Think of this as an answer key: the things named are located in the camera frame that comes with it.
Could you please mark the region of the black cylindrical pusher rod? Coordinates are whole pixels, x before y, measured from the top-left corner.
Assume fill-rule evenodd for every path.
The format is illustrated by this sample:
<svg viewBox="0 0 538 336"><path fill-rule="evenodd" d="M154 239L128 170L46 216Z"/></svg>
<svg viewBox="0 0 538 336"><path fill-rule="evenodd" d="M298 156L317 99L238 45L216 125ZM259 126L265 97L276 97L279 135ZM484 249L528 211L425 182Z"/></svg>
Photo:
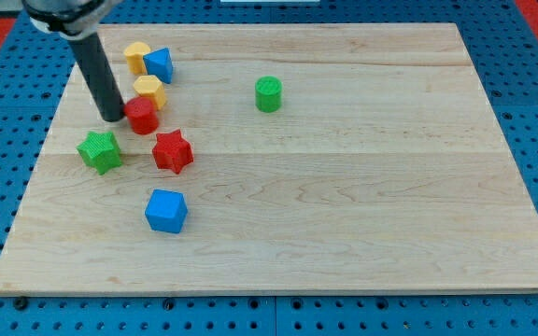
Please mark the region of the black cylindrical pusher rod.
<svg viewBox="0 0 538 336"><path fill-rule="evenodd" d="M124 102L99 35L92 33L68 43L101 118L107 122L123 119Z"/></svg>

